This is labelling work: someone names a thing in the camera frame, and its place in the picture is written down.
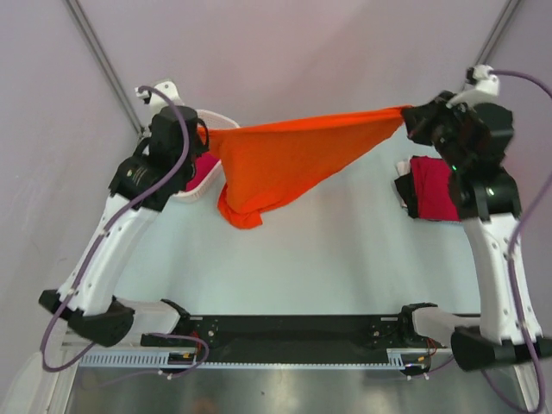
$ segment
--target metal frame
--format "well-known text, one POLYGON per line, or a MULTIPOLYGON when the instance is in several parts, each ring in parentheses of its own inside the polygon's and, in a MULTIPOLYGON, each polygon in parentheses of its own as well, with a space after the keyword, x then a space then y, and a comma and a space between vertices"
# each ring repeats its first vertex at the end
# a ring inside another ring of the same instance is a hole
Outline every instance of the metal frame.
POLYGON ((489 62, 523 3, 524 0, 508 0, 506 2, 504 8, 500 12, 499 18, 492 27, 491 33, 489 33, 485 40, 485 44, 477 55, 474 66, 489 62))
MULTIPOLYGON (((538 404, 538 385, 536 383, 535 370, 531 364, 518 365, 514 367, 516 379, 519 384, 519 388, 524 397, 524 402, 527 407, 536 407, 538 404)), ((541 411, 541 414, 550 414, 550 406, 552 401, 550 397, 546 398, 546 404, 541 411)))
MULTIPOLYGON (((189 335, 210 346, 204 367, 427 370, 425 338, 412 334, 399 315, 205 316, 183 321, 189 335)), ((78 352, 86 340, 67 332, 63 347, 78 352)), ((439 353, 450 353, 440 348, 439 353)), ((198 352, 190 342, 156 336, 129 336, 111 348, 94 348, 86 367, 188 367, 198 352), (188 354, 187 360, 178 358, 188 354)))
POLYGON ((80 32, 80 34, 82 34, 86 45, 88 46, 92 56, 94 57, 94 60, 100 66, 100 69, 105 76, 105 80, 110 86, 110 89, 115 94, 116 100, 121 105, 125 116, 132 125, 132 128, 134 128, 136 133, 140 135, 142 133, 140 118, 136 114, 129 97, 124 92, 122 82, 117 75, 113 65, 111 65, 110 59, 108 58, 104 47, 102 46, 102 43, 97 38, 96 32, 92 27, 82 5, 80 4, 79 0, 63 0, 63 3, 66 5, 67 10, 71 15, 73 21, 75 22, 78 31, 80 32))
MULTIPOLYGON (((77 351, 68 349, 63 354, 63 363, 66 363, 77 354, 77 351)), ((52 397, 45 411, 47 414, 64 414, 66 412, 77 369, 78 365, 75 364, 55 374, 57 377, 53 385, 52 397)))

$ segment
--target white backdrop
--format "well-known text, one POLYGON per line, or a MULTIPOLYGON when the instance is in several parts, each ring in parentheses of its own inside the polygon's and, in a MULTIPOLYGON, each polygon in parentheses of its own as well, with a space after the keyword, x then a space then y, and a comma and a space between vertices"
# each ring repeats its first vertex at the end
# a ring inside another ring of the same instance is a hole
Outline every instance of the white backdrop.
POLYGON ((254 124, 456 90, 505 0, 82 4, 129 94, 168 77, 190 106, 254 124))
POLYGON ((74 268, 136 136, 61 1, 6 3, 0 54, 2 407, 51 317, 38 297, 74 268))

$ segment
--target black motor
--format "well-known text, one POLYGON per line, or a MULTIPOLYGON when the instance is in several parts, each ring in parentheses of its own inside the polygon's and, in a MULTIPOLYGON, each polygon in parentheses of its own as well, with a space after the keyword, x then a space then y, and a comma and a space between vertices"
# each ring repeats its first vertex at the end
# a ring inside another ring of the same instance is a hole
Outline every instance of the black motor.
POLYGON ((434 146, 457 174, 496 171, 514 136, 512 113, 495 103, 449 108, 453 96, 443 91, 425 105, 402 110, 409 139, 434 146))
MULTIPOLYGON (((185 119, 190 138, 190 147, 182 167, 158 191, 146 198, 141 206, 161 211, 168 198, 185 190, 186 184, 196 174, 195 162, 199 155, 209 150, 209 131, 198 113, 187 106, 177 107, 185 119), (205 129, 206 141, 202 142, 198 125, 205 129)), ((111 194, 120 194, 132 199, 159 182, 176 164, 182 155, 184 140, 176 114, 166 106, 156 114, 150 125, 151 137, 144 138, 135 153, 123 161, 111 180, 111 194)))

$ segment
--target metal floor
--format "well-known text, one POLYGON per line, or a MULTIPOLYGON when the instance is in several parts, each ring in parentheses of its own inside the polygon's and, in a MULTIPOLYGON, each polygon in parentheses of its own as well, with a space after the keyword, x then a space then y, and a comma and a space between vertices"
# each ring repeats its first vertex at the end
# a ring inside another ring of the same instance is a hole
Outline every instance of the metal floor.
MULTIPOLYGON (((515 412, 499 401, 480 373, 463 373, 456 366, 432 374, 430 380, 411 381, 396 372, 200 369, 173 381, 150 374, 94 389, 128 372, 79 369, 66 414, 515 412)), ((493 376, 507 395, 521 401, 517 383, 508 374, 493 376)))

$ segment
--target magenta cloth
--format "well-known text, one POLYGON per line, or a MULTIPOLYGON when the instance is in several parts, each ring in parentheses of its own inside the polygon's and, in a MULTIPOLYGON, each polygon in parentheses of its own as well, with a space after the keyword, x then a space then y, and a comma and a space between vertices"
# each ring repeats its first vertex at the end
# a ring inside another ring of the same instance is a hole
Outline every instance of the magenta cloth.
POLYGON ((412 158, 411 171, 419 218, 459 222, 458 212, 449 196, 450 169, 445 161, 430 157, 412 158))
POLYGON ((215 168, 218 158, 213 157, 209 153, 201 155, 196 160, 196 175, 190 182, 186 185, 186 191, 192 191, 202 183, 202 181, 207 177, 210 171, 215 168))

